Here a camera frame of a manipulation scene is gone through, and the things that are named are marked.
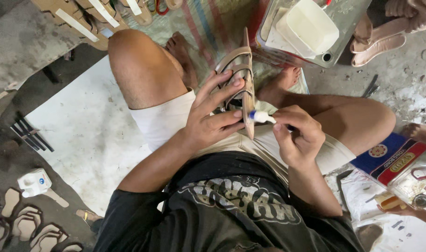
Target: white plastic container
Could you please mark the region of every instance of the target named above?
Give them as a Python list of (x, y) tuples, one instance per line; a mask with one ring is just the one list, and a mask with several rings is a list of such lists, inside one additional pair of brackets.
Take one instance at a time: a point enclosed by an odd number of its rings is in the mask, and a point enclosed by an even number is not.
[(325, 53), (339, 38), (339, 29), (312, 0), (300, 0), (275, 25), (303, 58)]
[(34, 171), (23, 175), (17, 182), (20, 189), (23, 189), (22, 196), (25, 198), (33, 197), (48, 191), (51, 187), (51, 180), (43, 168), (35, 169)]

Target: another person's foot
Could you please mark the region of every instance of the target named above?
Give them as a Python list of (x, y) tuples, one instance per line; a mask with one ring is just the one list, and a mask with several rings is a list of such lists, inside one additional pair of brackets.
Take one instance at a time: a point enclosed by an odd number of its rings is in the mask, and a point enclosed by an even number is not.
[(185, 86), (196, 88), (197, 78), (194, 71), (193, 63), (187, 52), (188, 43), (180, 32), (175, 32), (173, 36), (166, 42), (165, 49), (181, 64), (183, 68), (182, 81)]
[(83, 209), (78, 209), (76, 210), (76, 215), (81, 217), (83, 220), (87, 221), (97, 221), (99, 219), (103, 219), (103, 217), (88, 211), (88, 210), (83, 210)]
[(413, 140), (426, 143), (426, 125), (411, 123), (403, 128), (401, 134)]
[(287, 91), (294, 86), (299, 80), (299, 67), (288, 67), (283, 69), (273, 80), (256, 92), (258, 100), (266, 101), (270, 99), (270, 95), (281, 90)]

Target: red label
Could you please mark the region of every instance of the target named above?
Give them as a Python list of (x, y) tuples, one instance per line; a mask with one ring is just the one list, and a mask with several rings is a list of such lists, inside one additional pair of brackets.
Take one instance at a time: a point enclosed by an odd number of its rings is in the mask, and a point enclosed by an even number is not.
[(426, 144), (417, 142), (410, 147), (403, 155), (401, 155), (395, 162), (389, 165), (379, 176), (378, 181), (387, 186), (401, 171), (406, 169), (415, 159), (417, 159), (423, 152), (426, 151)]

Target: glue tube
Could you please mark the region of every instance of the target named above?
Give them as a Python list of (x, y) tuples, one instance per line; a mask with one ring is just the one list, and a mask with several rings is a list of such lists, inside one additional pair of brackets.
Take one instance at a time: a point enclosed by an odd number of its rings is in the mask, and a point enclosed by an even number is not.
[(249, 118), (254, 120), (257, 123), (265, 123), (267, 121), (271, 122), (271, 123), (277, 123), (277, 121), (269, 116), (269, 114), (267, 112), (264, 111), (256, 111), (256, 110), (252, 110), (249, 113)]

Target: plastic bin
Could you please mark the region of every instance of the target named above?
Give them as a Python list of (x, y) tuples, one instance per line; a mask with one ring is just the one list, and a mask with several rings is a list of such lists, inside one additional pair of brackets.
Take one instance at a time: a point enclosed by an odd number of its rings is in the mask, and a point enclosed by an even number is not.
[(325, 53), (339, 38), (339, 29), (312, 0), (300, 0), (275, 25), (304, 58)]

